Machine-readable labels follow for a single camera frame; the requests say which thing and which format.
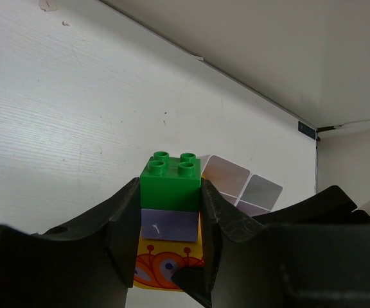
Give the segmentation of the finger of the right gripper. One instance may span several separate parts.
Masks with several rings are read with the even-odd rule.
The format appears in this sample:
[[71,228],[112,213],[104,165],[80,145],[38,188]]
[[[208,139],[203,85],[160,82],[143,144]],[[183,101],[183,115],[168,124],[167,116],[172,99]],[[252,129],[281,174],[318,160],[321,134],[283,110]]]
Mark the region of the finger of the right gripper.
[[205,308],[211,308],[203,267],[183,267],[172,275],[172,282]]

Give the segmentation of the yellow oval printed lego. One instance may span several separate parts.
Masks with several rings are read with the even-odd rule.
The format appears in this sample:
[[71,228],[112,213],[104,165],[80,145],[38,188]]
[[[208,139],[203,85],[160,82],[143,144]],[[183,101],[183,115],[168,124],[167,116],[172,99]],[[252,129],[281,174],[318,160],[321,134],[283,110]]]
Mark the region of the yellow oval printed lego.
[[204,265],[200,213],[143,209],[134,285],[178,291],[172,275],[183,267]]

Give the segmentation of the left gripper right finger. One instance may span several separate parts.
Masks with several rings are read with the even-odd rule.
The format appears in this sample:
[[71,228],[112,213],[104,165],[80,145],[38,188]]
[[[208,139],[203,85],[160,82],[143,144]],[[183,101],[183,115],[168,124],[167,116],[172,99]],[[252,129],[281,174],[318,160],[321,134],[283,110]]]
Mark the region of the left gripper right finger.
[[370,307],[370,215],[337,186],[250,217],[201,186],[213,307]]

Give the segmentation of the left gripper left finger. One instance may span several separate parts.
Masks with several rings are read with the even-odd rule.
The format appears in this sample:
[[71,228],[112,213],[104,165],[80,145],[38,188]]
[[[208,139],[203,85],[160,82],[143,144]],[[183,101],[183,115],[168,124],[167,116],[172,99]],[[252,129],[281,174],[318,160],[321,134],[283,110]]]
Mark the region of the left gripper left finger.
[[0,225],[0,307],[124,307],[139,231],[138,178],[44,234]]

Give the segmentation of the lilac green red lego stack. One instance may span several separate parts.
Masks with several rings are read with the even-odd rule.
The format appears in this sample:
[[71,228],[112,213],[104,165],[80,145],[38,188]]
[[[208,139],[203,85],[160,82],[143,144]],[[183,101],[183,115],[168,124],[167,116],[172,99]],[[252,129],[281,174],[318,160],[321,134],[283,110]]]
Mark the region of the lilac green red lego stack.
[[196,155],[156,151],[139,179],[142,237],[197,241],[202,173]]

